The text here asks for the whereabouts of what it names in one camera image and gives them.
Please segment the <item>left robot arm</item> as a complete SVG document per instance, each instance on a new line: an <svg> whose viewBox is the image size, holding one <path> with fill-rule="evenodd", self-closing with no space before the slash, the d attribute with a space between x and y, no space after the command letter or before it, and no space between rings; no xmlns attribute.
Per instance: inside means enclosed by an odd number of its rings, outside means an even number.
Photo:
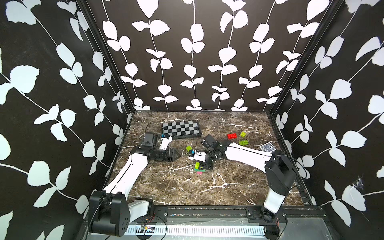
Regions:
<svg viewBox="0 0 384 240"><path fill-rule="evenodd" d="M141 172L152 161L173 162L181 157L174 148L167 150L145 147L134 148L118 175L102 191L89 199L88 232L121 237L130 223L155 217L152 200L134 200L128 203L129 193Z"/></svg>

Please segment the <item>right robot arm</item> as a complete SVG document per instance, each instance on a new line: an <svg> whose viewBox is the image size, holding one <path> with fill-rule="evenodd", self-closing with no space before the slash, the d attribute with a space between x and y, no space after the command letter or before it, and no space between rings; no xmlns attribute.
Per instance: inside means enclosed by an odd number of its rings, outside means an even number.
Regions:
<svg viewBox="0 0 384 240"><path fill-rule="evenodd" d="M230 140L219 142L211 135L201 141L206 149L204 164L212 168L215 161L230 160L240 162L266 174L269 191L261 208L262 216L274 217L289 195L297 178L292 158L283 152L274 150L262 152L234 143Z"/></svg>

